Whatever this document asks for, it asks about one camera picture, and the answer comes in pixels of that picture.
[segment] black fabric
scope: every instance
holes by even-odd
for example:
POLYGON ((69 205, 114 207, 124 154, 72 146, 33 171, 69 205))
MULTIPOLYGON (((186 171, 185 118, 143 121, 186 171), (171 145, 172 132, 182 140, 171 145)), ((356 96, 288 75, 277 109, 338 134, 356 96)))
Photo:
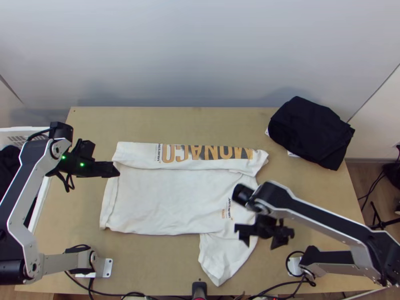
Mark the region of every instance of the black fabric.
POLYGON ((337 170, 354 129, 330 108, 301 97, 286 102, 271 117, 269 136, 301 158, 337 170))
POLYGON ((19 156, 20 149, 15 146, 7 146, 0 151, 0 199, 20 168, 19 156))

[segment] black stand leg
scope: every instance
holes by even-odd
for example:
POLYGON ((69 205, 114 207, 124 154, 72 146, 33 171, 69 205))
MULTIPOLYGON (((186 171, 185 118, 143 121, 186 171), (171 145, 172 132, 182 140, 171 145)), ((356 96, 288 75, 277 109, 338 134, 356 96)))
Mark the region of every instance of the black stand leg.
POLYGON ((382 222, 381 217, 379 216, 379 213, 377 211, 377 208, 375 207, 374 202, 372 202, 372 201, 371 201, 371 206, 373 209, 373 221, 372 221, 372 226, 370 226, 369 228, 371 228, 373 230, 378 229, 378 228, 384 230, 386 226, 400 223, 400 217, 395 218, 390 221, 387 221, 387 222, 382 222))

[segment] wooden table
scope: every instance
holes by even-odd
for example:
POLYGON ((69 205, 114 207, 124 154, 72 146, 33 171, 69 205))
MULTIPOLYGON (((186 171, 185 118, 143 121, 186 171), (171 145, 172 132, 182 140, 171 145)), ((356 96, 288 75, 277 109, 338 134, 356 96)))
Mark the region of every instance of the wooden table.
MULTIPOLYGON (((77 138, 96 144, 93 157, 111 160, 118 141, 226 145, 263 149, 268 164, 257 175, 258 183, 277 181, 294 194, 358 222, 363 217, 345 163, 332 171, 287 151, 264 134, 276 108, 174 108, 174 107, 73 107, 67 123, 77 138)), ((76 178, 76 189, 64 191, 53 179, 35 231, 39 250, 57 254, 77 244, 89 244, 99 255, 114 259, 110 278, 97 278, 94 289, 107 293, 140 291, 146 295, 189 295, 192 282, 202 280, 210 295, 256 294, 273 285, 293 281, 285 258, 294 250, 315 245, 323 251, 346 250, 342 243, 306 226, 286 220, 295 229, 289 245, 270 250, 271 239, 259 239, 242 268, 216 287, 198 263, 199 236, 148 236, 99 229, 99 216, 106 186, 103 178, 76 178)), ((81 280, 86 286, 87 279, 81 280)), ((327 274, 317 286, 303 284, 299 293, 328 293, 377 289, 368 278, 327 274)), ((43 277, 18 291, 85 294, 64 273, 43 277)), ((276 290, 290 294, 294 285, 276 290)))

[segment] wooden floor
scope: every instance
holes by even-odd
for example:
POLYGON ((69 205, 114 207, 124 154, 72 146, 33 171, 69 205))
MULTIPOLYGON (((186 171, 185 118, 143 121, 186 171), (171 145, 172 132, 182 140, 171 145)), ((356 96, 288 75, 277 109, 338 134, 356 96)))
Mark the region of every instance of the wooden floor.
MULTIPOLYGON (((364 196, 372 182, 378 177, 382 170, 381 163, 347 163, 348 171, 354 186, 357 197, 364 196)), ((391 185, 386 179, 382 179, 376 186, 376 189, 369 197, 373 201, 382 220, 388 221, 399 217, 394 213, 394 209, 400 201, 400 190, 391 185)), ((365 224, 371 225, 373 221, 373 210, 369 204, 363 211, 365 224)), ((400 223, 388 226, 386 230, 400 242, 400 223)), ((321 293, 321 294, 298 294, 294 299, 300 300, 341 300, 346 297, 360 294, 359 292, 343 293, 321 293)), ((360 300, 397 300, 400 299, 400 288, 390 288, 378 291, 371 295, 366 295, 360 300)), ((94 296, 95 300, 116 299, 112 297, 94 296)), ((13 286, 0 286, 0 300, 85 300, 89 299, 87 295, 63 295, 63 294, 45 294, 45 293, 27 293, 14 291, 13 286)), ((171 297, 162 297, 160 300, 172 300, 171 297)), ((210 297, 210 300, 232 300, 230 297, 219 299, 218 297, 210 297)))

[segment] white wall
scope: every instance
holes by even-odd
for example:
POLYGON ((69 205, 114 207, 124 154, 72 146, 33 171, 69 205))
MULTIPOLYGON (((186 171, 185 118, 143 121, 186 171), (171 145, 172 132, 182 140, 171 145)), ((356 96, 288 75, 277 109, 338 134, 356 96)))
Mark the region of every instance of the white wall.
POLYGON ((0 74, 53 119, 302 96, 347 120, 399 63, 399 15, 398 0, 3 1, 0 74))
POLYGON ((355 129, 347 158, 396 159, 400 144, 400 67, 349 122, 355 129))

